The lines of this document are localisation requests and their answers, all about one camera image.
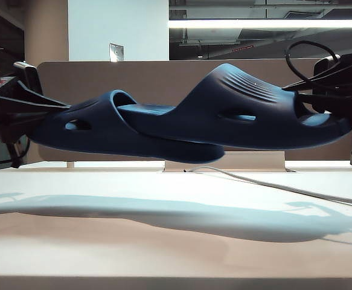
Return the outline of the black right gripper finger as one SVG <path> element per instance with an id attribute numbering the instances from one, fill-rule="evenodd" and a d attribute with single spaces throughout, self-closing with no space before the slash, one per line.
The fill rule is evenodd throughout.
<path id="1" fill-rule="evenodd" d="M 329 58 L 316 62 L 314 76 L 301 77 L 300 82 L 285 86 L 285 91 L 302 91 L 320 89 L 333 91 L 352 91 L 352 56 L 341 56 L 331 67 L 321 71 L 323 65 L 328 64 Z"/>
<path id="2" fill-rule="evenodd" d="M 312 106 L 318 113 L 329 112 L 352 122 L 352 95 L 326 96 L 316 94 L 297 93 L 298 101 Z"/>

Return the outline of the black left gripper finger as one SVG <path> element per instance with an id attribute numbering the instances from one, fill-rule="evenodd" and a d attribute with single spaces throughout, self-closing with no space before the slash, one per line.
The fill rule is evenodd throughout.
<path id="1" fill-rule="evenodd" d="M 44 97 L 28 89 L 20 80 L 0 85 L 2 111 L 65 111 L 70 105 Z"/>
<path id="2" fill-rule="evenodd" d="M 4 105 L 0 105 L 0 134 L 11 128 L 16 132 L 28 132 L 53 111 L 52 105 L 5 102 Z"/>

